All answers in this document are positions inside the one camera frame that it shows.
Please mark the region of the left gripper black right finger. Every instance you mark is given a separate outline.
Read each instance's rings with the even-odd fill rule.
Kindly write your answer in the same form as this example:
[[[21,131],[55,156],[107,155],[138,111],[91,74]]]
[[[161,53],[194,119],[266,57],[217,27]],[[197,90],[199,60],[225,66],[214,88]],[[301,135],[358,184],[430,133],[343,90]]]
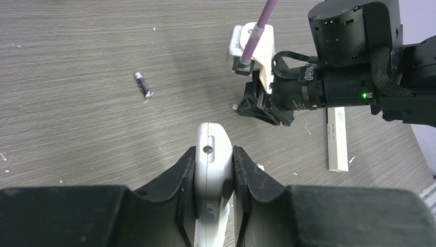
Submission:
[[[233,149],[236,246],[435,246],[435,219],[407,190],[284,186]]]

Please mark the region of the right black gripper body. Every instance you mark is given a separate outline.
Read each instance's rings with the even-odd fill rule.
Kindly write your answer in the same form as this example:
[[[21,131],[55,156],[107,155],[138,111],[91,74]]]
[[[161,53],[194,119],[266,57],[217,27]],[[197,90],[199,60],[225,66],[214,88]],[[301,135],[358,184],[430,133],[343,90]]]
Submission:
[[[294,111],[284,110],[278,99],[264,91],[259,72],[254,72],[252,81],[246,83],[244,96],[237,113],[240,116],[256,118],[274,126],[290,126],[294,121]]]

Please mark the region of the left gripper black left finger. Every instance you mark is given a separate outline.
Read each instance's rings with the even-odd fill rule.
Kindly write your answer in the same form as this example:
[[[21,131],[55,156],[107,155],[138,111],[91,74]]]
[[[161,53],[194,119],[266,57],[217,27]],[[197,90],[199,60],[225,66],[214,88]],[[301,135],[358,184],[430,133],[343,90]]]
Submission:
[[[124,185],[1,190],[1,246],[192,246],[190,147],[136,190]]]

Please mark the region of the small white battery cover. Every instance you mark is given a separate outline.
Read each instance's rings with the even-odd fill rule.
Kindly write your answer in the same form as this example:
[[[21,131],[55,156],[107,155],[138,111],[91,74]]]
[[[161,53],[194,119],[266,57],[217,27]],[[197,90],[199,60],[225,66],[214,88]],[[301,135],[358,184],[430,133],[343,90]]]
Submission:
[[[257,164],[257,167],[260,168],[261,170],[265,171],[265,168],[263,165]]]

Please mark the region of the white air conditioner remote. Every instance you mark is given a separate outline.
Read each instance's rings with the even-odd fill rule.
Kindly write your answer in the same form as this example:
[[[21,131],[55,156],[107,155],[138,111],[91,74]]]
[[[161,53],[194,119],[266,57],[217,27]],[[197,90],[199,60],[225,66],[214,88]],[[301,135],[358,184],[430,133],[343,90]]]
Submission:
[[[194,202],[197,246],[223,246],[233,193],[233,149],[225,129],[204,122],[197,131]]]

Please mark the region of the long white remote control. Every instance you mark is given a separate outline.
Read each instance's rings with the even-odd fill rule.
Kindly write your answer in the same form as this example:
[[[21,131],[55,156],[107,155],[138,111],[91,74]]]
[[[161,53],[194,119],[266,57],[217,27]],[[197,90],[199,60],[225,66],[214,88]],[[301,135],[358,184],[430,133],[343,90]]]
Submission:
[[[348,172],[349,160],[345,108],[327,108],[326,112],[329,171]]]

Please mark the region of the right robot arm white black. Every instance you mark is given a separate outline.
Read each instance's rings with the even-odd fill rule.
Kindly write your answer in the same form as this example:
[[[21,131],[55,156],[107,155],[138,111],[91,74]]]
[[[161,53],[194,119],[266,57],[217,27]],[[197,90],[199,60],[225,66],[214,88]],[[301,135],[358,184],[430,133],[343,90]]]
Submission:
[[[252,78],[237,113],[289,126],[294,111],[368,105],[385,121],[435,126],[435,37],[405,45],[398,1],[323,1],[308,13],[315,56],[275,52],[267,1],[233,72]]]

